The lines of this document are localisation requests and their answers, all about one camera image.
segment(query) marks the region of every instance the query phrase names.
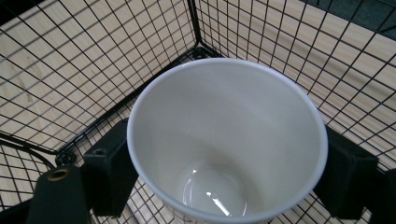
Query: black wire mesh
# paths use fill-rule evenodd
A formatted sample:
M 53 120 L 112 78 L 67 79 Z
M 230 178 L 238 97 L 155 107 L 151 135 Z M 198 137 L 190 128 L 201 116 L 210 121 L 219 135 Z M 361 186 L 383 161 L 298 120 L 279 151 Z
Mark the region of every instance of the black wire mesh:
M 285 74 L 329 126 L 375 154 L 381 169 L 396 168 L 396 42 L 352 23 L 354 18 L 334 16 L 330 8 L 300 1 L 44 1 L 1 27 L 0 134 L 48 152 L 67 146 L 81 165 L 83 153 L 129 116 L 139 87 L 169 64 L 222 55 Z M 194 49 L 195 38 L 205 49 Z M 24 152 L 1 149 L 4 210 L 30 198 L 35 177 L 46 170 L 38 168 L 41 161 L 22 159 Z M 19 176 L 11 169 L 36 174 Z M 27 189 L 18 189 L 19 181 Z M 331 218 L 312 193 L 271 223 L 369 218 L 369 211 L 358 221 Z M 176 223 L 141 179 L 120 218 L 92 219 Z

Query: wooden floor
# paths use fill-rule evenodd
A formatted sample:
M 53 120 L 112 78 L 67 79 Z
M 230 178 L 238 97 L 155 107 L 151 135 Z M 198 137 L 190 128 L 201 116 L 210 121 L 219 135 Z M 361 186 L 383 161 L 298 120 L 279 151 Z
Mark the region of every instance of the wooden floor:
M 396 167 L 394 40 L 301 1 L 196 1 L 196 6 L 204 43 L 290 77 L 328 125 L 379 155 L 381 168 Z M 1 133 L 51 150 L 61 147 L 193 47 L 187 7 L 182 0 L 48 0 L 2 25 Z M 18 167 L 35 162 L 5 147 L 2 155 L 2 203 L 31 197 L 32 184 L 16 187 L 11 177 L 38 175 L 7 166 L 12 160 Z M 18 198 L 3 192 L 15 188 L 27 193 Z

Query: wire basket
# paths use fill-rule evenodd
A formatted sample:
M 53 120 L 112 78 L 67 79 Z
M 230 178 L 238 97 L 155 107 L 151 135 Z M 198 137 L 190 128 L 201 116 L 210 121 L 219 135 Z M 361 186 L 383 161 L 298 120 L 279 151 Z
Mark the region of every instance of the wire basket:
M 2 9 L 0 211 L 33 196 L 66 149 L 82 155 L 169 68 L 207 57 L 268 65 L 310 96 L 325 123 L 396 168 L 396 6 L 386 1 L 43 1 Z M 380 9 L 376 13 L 370 8 Z M 314 193 L 271 223 L 332 218 Z M 121 217 L 174 223 L 138 179 Z

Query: bowl rim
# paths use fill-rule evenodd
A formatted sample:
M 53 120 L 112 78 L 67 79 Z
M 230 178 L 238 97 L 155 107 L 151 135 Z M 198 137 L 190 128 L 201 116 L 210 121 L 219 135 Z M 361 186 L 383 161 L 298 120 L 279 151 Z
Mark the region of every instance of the bowl rim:
M 137 159 L 135 150 L 134 150 L 134 142 L 133 142 L 133 136 L 134 136 L 134 120 L 136 119 L 136 114 L 137 111 L 139 110 L 140 106 L 142 105 L 142 102 L 145 100 L 146 96 L 151 92 L 153 88 L 155 88 L 157 85 L 159 85 L 163 80 L 167 79 L 168 77 L 172 76 L 173 74 L 176 74 L 180 71 L 187 70 L 196 66 L 207 66 L 212 63 L 231 63 L 231 64 L 236 64 L 240 66 L 252 66 L 256 69 L 262 70 L 263 72 L 266 72 L 268 74 L 271 74 L 275 78 L 281 80 L 284 82 L 286 85 L 290 86 L 298 95 L 299 97 L 304 101 L 304 103 L 307 105 L 309 112 L 311 113 L 314 122 L 316 124 L 316 127 L 318 128 L 318 136 L 319 136 L 319 154 L 318 154 L 318 160 L 317 164 L 315 165 L 315 171 L 314 173 L 310 176 L 308 181 L 305 183 L 305 185 L 289 200 L 287 200 L 285 203 L 274 207 L 270 210 L 266 210 L 264 212 L 260 212 L 257 214 L 249 215 L 249 216 L 243 216 L 243 217 L 226 217 L 226 216 L 220 216 L 220 215 L 215 215 L 215 214 L 210 214 L 207 212 L 199 211 L 197 209 L 193 209 L 191 207 L 188 207 L 187 205 L 177 201 L 176 199 L 172 198 L 171 196 L 167 195 L 163 190 L 158 188 L 147 176 L 145 171 L 143 170 L 140 161 Z M 206 222 L 216 222 L 216 223 L 254 223 L 254 222 L 260 222 L 260 221 L 265 221 L 271 218 L 274 218 L 283 212 L 288 211 L 291 209 L 294 205 L 298 204 L 303 198 L 305 198 L 309 192 L 315 187 L 315 185 L 318 183 L 320 180 L 326 162 L 327 162 L 327 156 L 328 156 L 328 138 L 327 138 L 327 133 L 326 133 L 326 128 L 323 122 L 323 119 L 321 118 L 321 115 L 318 112 L 318 109 L 315 107 L 313 102 L 310 100 L 310 98 L 306 95 L 306 93 L 299 88 L 292 80 L 290 80 L 288 77 L 282 75 L 281 73 L 277 72 L 276 70 L 266 67 L 264 65 L 258 64 L 258 63 L 253 63 L 249 61 L 244 61 L 240 59 L 230 59 L 230 58 L 211 58 L 211 59 L 202 59 L 198 61 L 192 61 L 188 63 L 183 63 L 181 65 L 178 65 L 174 68 L 171 68 L 170 70 L 164 72 L 157 78 L 155 78 L 151 83 L 147 85 L 147 87 L 141 92 L 141 94 L 138 96 L 136 102 L 134 103 L 134 106 L 131 110 L 130 117 L 128 118 L 128 125 L 127 125 L 127 145 L 128 145 L 128 151 L 131 157 L 131 160 L 134 164 L 134 168 L 136 171 L 139 173 L 140 177 L 146 182 L 146 184 L 153 190 L 153 192 L 160 197 L 165 204 L 168 204 L 172 206 L 174 209 L 177 211 L 187 215 L 188 217 L 193 217 L 197 218 L 198 220 L 203 220 Z

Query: bowl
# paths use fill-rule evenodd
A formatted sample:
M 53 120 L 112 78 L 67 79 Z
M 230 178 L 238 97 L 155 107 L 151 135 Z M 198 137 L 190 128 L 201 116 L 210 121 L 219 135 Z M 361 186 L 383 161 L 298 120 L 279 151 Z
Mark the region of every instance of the bowl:
M 137 98 L 127 143 L 136 171 L 183 221 L 256 223 L 318 183 L 327 134 L 309 97 L 237 59 L 184 63 Z

